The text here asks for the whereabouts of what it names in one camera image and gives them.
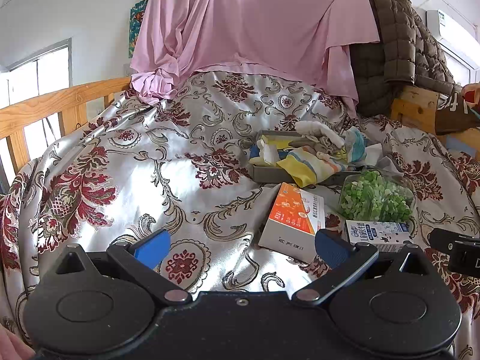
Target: human hand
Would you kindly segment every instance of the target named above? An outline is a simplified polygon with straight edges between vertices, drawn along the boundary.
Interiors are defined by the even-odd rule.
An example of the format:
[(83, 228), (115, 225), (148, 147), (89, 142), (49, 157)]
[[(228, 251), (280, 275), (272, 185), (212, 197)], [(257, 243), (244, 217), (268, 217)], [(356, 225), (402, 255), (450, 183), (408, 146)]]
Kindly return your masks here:
[(28, 360), (34, 355), (20, 337), (0, 325), (0, 360)]
[(466, 100), (469, 107), (480, 103), (480, 84), (465, 85), (460, 91), (461, 96)]

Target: window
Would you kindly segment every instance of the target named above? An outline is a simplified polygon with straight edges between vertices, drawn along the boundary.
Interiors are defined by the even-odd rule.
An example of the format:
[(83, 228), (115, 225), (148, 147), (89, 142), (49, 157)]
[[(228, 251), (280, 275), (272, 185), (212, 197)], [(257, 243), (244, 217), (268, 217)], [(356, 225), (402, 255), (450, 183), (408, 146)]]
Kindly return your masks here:
[(465, 86), (473, 83), (475, 80), (475, 71), (464, 61), (458, 58), (455, 54), (450, 53), (443, 48), (447, 62), (447, 68), (453, 74), (454, 81), (460, 85)]
[[(70, 45), (70, 39), (57, 43), (0, 73), (0, 108), (68, 88), (71, 84)], [(49, 145), (60, 138), (58, 115), (53, 114), (32, 123), (26, 126), (24, 131), (30, 158), (38, 158)], [(15, 174), (6, 139), (0, 140), (0, 159), (11, 184)]]

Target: pink sheet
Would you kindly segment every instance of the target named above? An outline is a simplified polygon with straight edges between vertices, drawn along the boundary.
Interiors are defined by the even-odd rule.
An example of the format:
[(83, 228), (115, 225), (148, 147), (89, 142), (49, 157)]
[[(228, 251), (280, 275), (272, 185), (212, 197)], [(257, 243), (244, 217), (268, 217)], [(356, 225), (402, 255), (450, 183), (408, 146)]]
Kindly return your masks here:
[(271, 74), (342, 96), (354, 116), (348, 45), (378, 41), (368, 0), (149, 0), (132, 85), (155, 104), (195, 71)]

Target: gray tray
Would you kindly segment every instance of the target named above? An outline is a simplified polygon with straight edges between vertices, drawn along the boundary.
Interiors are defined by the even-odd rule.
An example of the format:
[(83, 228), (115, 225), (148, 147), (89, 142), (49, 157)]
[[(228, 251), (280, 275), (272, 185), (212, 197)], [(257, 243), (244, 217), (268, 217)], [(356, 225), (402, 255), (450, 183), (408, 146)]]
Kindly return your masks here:
[[(257, 134), (257, 140), (262, 135), (276, 135), (282, 137), (292, 137), (301, 139), (302, 136), (294, 131), (274, 131), (274, 130), (260, 130)], [(318, 185), (343, 185), (345, 178), (351, 175), (357, 175), (360, 172), (338, 172), (330, 176), (327, 180), (318, 183)], [(294, 183), (292, 176), (285, 171), (285, 169), (270, 166), (253, 165), (253, 180), (261, 184), (280, 184), (280, 183)]]

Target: orange box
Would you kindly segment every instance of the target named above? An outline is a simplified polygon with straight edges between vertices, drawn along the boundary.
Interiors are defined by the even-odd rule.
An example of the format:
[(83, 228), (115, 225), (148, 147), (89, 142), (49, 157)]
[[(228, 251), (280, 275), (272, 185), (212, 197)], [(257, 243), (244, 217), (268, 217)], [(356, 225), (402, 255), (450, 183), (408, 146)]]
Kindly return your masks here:
[(311, 263), (315, 234), (325, 228), (323, 197), (282, 183), (258, 244)]

